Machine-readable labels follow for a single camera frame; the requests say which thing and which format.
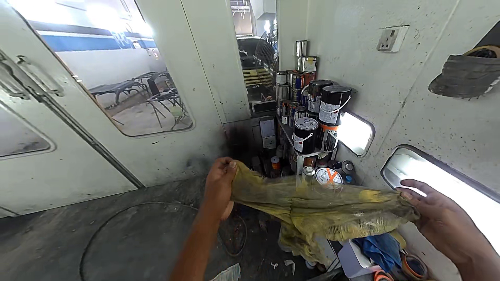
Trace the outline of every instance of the dirty floor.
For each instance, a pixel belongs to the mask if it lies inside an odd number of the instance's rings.
[[[195,177],[1,218],[1,279],[80,281],[82,275],[85,281],[165,281],[196,216],[190,206],[199,206],[204,185],[205,177]],[[243,281],[304,281],[320,274],[317,269],[307,269],[301,257],[280,250],[280,224],[271,217],[237,205],[231,219],[221,226],[219,233],[226,247],[220,240],[216,242],[205,280],[236,263],[241,266]],[[243,242],[238,256],[226,252],[237,253]],[[295,262],[294,275],[285,260]],[[271,263],[278,266],[274,269]]]

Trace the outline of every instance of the white box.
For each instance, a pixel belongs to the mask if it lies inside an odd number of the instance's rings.
[[[338,251],[338,259],[347,278],[354,278],[381,270],[373,264],[362,252],[360,247],[350,239]]]
[[[265,149],[272,150],[276,148],[276,136],[267,136],[262,138],[262,146]]]
[[[264,116],[259,118],[260,135],[263,138],[275,135],[275,118],[273,116]]]

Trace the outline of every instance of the hand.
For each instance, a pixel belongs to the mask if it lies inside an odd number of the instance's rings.
[[[416,223],[418,230],[455,265],[470,263],[475,256],[496,254],[471,217],[455,201],[421,181],[405,179],[401,184],[427,194],[425,197],[408,188],[398,188],[401,196],[421,214]]]
[[[206,176],[205,194],[200,210],[217,220],[225,220],[233,210],[231,183],[236,175],[236,161],[230,157],[216,159]]]

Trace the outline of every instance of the wall socket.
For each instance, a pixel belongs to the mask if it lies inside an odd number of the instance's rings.
[[[382,36],[378,40],[376,49],[388,53],[398,52],[409,27],[409,25],[401,25],[382,28]]]

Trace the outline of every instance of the door window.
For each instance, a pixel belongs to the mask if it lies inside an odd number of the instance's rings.
[[[192,119],[134,0],[9,0],[127,136]]]
[[[231,0],[239,59],[254,116],[275,111],[273,76],[278,70],[276,4],[252,8],[249,0]]]
[[[11,112],[0,106],[0,158],[48,150],[51,145],[23,124]]]

